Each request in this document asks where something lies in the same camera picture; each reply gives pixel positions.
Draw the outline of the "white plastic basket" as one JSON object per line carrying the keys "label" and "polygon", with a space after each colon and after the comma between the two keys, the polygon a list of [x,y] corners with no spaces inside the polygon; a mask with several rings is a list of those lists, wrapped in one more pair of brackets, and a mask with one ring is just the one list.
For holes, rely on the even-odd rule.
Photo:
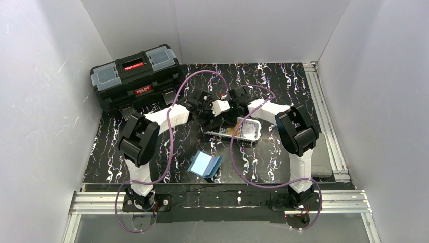
{"label": "white plastic basket", "polygon": [[[242,120],[243,120],[242,117],[237,118],[237,124],[239,125]],[[260,128],[259,128],[260,136],[259,136],[259,138],[257,140],[249,140],[249,139],[246,139],[246,138],[242,137],[242,124],[246,120],[249,121],[249,122],[253,122],[253,121],[254,122],[258,122],[260,124]],[[247,141],[247,142],[256,142],[256,141],[258,141],[260,139],[260,137],[261,137],[261,128],[262,128],[261,123],[259,121],[257,121],[257,120],[254,120],[254,119],[246,119],[246,120],[243,121],[242,124],[238,127],[238,130],[236,131],[237,134],[233,134],[234,138],[237,139],[237,140],[243,140],[243,141]],[[217,129],[215,129],[213,131],[204,132],[204,133],[207,134],[207,135],[214,135],[214,136],[219,136],[219,137],[224,137],[224,138],[231,138],[233,136],[233,135],[226,134],[226,127],[222,127],[222,126],[220,126],[219,128],[217,128]]]}

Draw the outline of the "blue leather card holder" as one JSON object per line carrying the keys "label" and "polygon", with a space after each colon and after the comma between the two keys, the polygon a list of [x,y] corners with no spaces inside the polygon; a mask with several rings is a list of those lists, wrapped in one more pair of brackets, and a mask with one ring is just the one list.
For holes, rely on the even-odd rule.
{"label": "blue leather card holder", "polygon": [[222,160],[222,156],[211,156],[198,151],[191,157],[191,164],[188,171],[204,179],[212,178],[219,169]]}

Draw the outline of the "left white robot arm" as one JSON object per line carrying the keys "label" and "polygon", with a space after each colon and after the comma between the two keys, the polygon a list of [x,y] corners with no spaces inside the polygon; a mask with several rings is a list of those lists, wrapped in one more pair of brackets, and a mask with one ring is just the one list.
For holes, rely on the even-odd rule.
{"label": "left white robot arm", "polygon": [[173,139],[173,128],[196,120],[203,131],[219,128],[228,121],[230,104],[226,97],[214,99],[203,90],[197,90],[190,96],[175,99],[169,108],[141,115],[130,116],[120,135],[118,150],[130,173],[130,188],[126,189],[126,203],[138,210],[157,209],[154,199],[154,184],[162,181],[168,174],[171,160],[160,178],[153,181],[150,172],[150,160],[156,152],[158,137],[168,131]]}

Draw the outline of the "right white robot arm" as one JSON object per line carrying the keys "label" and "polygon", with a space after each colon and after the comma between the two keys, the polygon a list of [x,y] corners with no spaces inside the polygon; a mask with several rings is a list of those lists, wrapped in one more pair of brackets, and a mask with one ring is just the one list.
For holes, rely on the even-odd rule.
{"label": "right white robot arm", "polygon": [[228,94],[235,108],[245,117],[261,119],[277,126],[281,143],[289,154],[289,182],[277,185],[275,188],[287,187],[287,203],[293,207],[305,205],[314,193],[311,175],[311,158],[313,149],[319,139],[319,131],[314,125],[307,109],[279,105],[272,102],[275,93],[266,99],[254,99],[247,90],[247,85],[230,89]]}

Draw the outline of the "orange credit card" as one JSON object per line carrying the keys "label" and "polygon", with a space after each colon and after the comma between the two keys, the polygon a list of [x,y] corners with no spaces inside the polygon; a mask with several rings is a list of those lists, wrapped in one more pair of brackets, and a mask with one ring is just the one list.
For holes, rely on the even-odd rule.
{"label": "orange credit card", "polygon": [[237,134],[236,132],[234,132],[237,127],[238,127],[238,124],[236,124],[233,127],[226,128],[226,134],[228,135]]}

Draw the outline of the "white credit card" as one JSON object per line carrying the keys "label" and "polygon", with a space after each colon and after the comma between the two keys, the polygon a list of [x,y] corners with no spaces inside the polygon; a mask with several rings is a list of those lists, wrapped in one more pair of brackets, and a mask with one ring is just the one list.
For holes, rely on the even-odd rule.
{"label": "white credit card", "polygon": [[257,140],[260,136],[260,124],[253,121],[245,121],[242,124],[242,137],[249,140]]}

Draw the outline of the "black red toolbox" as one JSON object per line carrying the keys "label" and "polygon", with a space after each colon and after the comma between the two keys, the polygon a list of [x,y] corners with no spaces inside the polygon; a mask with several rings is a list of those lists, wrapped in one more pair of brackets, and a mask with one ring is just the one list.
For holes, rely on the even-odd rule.
{"label": "black red toolbox", "polygon": [[162,44],[95,66],[90,79],[101,109],[128,119],[147,105],[170,105],[184,75],[172,48]]}

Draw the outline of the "aluminium frame rail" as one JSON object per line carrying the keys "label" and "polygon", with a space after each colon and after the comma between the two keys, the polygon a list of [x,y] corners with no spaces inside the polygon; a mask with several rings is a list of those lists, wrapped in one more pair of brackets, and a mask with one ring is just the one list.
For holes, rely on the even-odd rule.
{"label": "aluminium frame rail", "polygon": [[[321,130],[325,136],[328,155],[333,169],[332,175],[335,178],[333,185],[345,186],[352,181],[332,125],[328,108],[325,104],[316,63],[305,63],[303,67],[310,93],[314,97],[316,114],[321,118]],[[84,183],[81,191],[76,192],[73,196],[63,242],[77,242],[84,215],[115,216],[123,213],[121,203],[123,202],[124,193],[117,193],[118,185],[101,184],[100,191],[90,191],[89,187],[89,184]],[[364,190],[357,190],[356,188],[350,190],[324,190],[323,195],[323,202],[327,206],[324,213],[358,214],[363,222],[369,242],[380,242],[372,217],[372,209]]]}

